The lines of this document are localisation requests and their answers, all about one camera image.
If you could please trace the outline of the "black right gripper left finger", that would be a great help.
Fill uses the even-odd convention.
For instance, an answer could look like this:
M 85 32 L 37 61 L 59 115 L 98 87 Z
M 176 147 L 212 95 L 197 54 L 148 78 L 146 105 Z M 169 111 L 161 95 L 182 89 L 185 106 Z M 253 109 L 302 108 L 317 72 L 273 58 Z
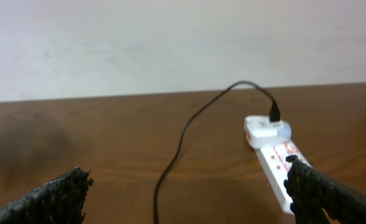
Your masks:
M 0 208 L 0 224 L 81 224 L 90 171 L 79 166 Z

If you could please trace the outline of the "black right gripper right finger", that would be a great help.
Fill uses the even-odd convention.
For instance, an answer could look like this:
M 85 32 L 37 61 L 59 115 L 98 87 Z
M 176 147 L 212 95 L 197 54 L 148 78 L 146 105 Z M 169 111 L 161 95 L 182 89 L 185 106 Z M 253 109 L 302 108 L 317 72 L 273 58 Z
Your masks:
M 366 223 L 366 195 L 335 181 L 298 156 L 286 157 L 291 164 L 284 187 L 292 199 L 289 208 L 296 223 Z

